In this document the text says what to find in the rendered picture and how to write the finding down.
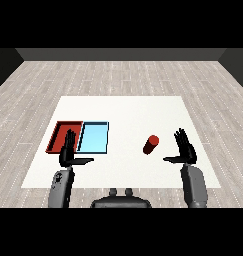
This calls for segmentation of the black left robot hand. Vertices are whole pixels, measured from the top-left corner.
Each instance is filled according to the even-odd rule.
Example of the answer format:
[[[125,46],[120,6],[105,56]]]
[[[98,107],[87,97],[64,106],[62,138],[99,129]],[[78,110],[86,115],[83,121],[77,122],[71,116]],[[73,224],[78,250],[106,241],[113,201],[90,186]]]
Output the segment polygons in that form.
[[[73,165],[85,165],[93,161],[93,158],[74,157],[75,136],[75,132],[71,129],[69,129],[65,135],[65,142],[59,154],[59,164],[61,167],[67,168]]]

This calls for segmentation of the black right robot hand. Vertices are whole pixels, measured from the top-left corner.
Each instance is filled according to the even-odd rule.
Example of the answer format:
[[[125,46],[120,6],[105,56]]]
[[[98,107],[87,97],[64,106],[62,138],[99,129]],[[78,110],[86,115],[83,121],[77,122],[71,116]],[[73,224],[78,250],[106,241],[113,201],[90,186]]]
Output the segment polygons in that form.
[[[197,154],[194,146],[189,142],[188,136],[184,129],[180,128],[174,133],[174,137],[179,149],[179,155],[173,157],[164,157],[164,161],[184,164],[195,164],[197,162]]]

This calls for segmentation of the red shallow open box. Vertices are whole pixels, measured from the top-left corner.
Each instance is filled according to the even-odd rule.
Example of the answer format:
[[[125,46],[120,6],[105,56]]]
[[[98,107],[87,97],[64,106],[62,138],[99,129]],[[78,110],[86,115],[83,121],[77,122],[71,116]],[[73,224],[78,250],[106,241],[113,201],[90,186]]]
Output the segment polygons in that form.
[[[55,125],[50,141],[46,148],[48,154],[59,154],[64,146],[65,137],[68,130],[75,133],[74,152],[77,152],[77,144],[82,130],[82,121],[58,121]]]

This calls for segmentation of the light blue shallow open box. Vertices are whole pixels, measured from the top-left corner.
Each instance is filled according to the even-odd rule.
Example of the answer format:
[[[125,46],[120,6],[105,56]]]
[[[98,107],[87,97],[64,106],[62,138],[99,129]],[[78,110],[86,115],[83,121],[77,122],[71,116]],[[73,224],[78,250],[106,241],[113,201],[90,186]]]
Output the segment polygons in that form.
[[[109,123],[107,121],[86,121],[79,135],[78,154],[106,154]]]

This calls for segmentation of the small red can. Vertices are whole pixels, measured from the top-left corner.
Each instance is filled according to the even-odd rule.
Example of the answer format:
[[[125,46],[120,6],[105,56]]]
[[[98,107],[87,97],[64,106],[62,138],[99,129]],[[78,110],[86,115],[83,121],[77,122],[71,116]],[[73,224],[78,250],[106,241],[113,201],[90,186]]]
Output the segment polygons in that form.
[[[143,147],[143,153],[148,155],[159,144],[159,138],[156,135],[151,135]]]

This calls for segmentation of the dark grey robot body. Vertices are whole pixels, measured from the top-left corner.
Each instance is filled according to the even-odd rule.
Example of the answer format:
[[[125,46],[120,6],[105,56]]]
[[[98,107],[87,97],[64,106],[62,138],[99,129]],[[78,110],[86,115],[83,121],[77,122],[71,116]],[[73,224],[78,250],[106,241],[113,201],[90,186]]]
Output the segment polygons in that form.
[[[146,199],[135,197],[131,188],[125,189],[124,196],[118,196],[117,189],[111,188],[109,195],[94,200],[91,208],[151,208],[151,204]]]

